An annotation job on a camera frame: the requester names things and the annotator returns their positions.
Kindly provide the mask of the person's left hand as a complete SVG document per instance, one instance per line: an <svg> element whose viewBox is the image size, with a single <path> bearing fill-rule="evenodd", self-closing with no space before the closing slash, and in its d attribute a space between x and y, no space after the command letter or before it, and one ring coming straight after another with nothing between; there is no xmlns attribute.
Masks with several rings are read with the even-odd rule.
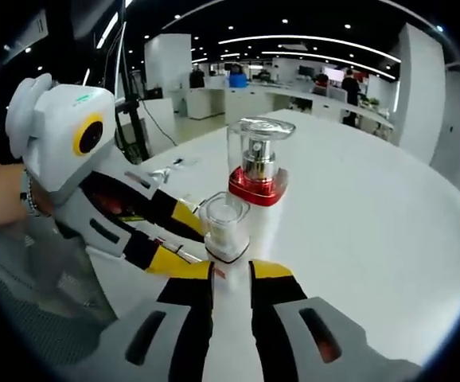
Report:
<svg viewBox="0 0 460 382"><path fill-rule="evenodd" d="M54 214L55 206L50 196L41 189L33 189L31 191L31 197L33 200L33 204L35 209L42 215L42 216L52 216Z"/></svg>

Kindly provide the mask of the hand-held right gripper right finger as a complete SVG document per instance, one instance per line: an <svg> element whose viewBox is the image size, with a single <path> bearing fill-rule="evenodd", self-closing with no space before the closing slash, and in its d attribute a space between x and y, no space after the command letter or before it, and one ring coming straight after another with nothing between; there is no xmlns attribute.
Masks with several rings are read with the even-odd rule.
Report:
<svg viewBox="0 0 460 382"><path fill-rule="evenodd" d="M265 381L413 381L417 364L388 359L365 330L320 297L309 298L278 263L252 260L251 330Z"/></svg>

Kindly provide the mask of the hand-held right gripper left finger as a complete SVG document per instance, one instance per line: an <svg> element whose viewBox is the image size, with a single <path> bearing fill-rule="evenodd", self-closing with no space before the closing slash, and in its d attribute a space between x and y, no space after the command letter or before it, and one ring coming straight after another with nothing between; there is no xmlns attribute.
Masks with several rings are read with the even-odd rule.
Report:
<svg viewBox="0 0 460 382"><path fill-rule="evenodd" d="M213 264L181 262L157 274L96 263L117 320L94 357L96 381L199 381L212 336Z"/></svg>

